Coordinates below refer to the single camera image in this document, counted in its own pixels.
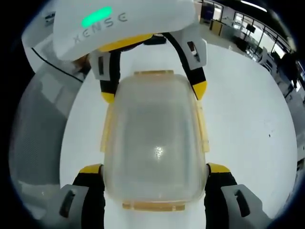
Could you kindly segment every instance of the white table surface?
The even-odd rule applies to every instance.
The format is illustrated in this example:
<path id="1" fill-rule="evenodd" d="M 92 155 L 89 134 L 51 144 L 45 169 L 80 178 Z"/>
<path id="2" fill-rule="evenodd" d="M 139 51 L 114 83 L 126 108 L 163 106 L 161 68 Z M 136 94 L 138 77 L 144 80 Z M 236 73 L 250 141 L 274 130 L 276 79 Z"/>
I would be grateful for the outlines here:
<path id="1" fill-rule="evenodd" d="M 138 46 L 121 57 L 121 77 L 134 71 L 171 69 L 185 75 L 170 44 Z M 230 168 L 274 217 L 291 192 L 297 146 L 293 121 L 275 81 L 266 69 L 233 51 L 208 45 L 208 81 L 202 104 L 209 135 L 206 161 Z M 61 187 L 72 184 L 80 169 L 103 163 L 100 152 L 107 104 L 92 72 L 73 104 L 61 148 Z M 105 228 L 205 228 L 203 198 L 184 212 L 123 210 L 106 195 Z"/>

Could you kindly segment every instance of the green led indicator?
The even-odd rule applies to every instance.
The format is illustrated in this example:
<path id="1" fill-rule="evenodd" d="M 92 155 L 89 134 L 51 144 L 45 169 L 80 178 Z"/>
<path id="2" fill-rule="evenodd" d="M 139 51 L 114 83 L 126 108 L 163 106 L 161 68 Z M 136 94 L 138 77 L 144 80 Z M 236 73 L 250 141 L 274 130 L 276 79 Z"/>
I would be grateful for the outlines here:
<path id="1" fill-rule="evenodd" d="M 110 6 L 106 6 L 104 8 L 101 8 L 100 10 L 93 12 L 92 14 L 88 15 L 87 17 L 85 17 L 82 22 L 81 25 L 83 27 L 89 27 L 91 25 L 93 25 L 94 23 L 107 18 L 111 15 L 112 13 L 112 9 Z"/>

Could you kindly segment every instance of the black cable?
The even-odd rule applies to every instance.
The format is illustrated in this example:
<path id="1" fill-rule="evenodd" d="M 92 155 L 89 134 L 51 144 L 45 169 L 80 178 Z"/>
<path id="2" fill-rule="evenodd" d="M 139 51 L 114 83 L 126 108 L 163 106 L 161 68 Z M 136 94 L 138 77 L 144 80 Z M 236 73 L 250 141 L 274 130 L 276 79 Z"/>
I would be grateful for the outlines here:
<path id="1" fill-rule="evenodd" d="M 33 50 L 33 52 L 34 52 L 42 61 L 46 62 L 48 65 L 52 66 L 53 68 L 57 69 L 58 71 L 60 71 L 60 72 L 62 72 L 62 73 L 64 73 L 64 74 L 66 74 L 66 75 L 68 75 L 68 76 L 71 76 L 72 78 L 74 78 L 75 80 L 77 80 L 77 81 L 79 81 L 79 82 L 81 82 L 81 83 L 83 82 L 82 80 L 76 78 L 74 75 L 71 75 L 71 74 L 69 74 L 69 73 L 63 71 L 62 69 L 56 67 L 55 65 L 53 65 L 53 64 L 51 64 L 50 62 L 48 62 L 47 60 L 45 60 L 42 56 L 39 55 L 39 53 L 38 53 L 34 48 L 32 48 L 32 50 Z"/>

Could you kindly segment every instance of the container lid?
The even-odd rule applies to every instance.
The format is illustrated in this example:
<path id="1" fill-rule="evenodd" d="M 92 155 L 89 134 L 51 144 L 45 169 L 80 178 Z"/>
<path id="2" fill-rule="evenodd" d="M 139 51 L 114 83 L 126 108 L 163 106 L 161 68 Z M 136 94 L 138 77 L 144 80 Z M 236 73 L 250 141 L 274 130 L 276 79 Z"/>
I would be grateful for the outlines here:
<path id="1" fill-rule="evenodd" d="M 206 174 L 196 98 L 185 76 L 149 74 L 120 82 L 111 105 L 104 182 L 120 201 L 191 201 Z"/>

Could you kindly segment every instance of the translucent plastic box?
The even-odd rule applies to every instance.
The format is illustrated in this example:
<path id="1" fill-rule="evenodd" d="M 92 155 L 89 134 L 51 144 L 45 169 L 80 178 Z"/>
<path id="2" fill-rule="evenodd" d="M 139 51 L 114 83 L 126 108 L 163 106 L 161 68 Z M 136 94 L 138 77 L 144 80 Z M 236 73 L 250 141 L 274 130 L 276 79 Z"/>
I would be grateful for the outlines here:
<path id="1" fill-rule="evenodd" d="M 186 77 L 123 79 L 110 116 L 103 171 L 110 197 L 145 203 L 201 197 L 205 161 L 196 98 Z"/>

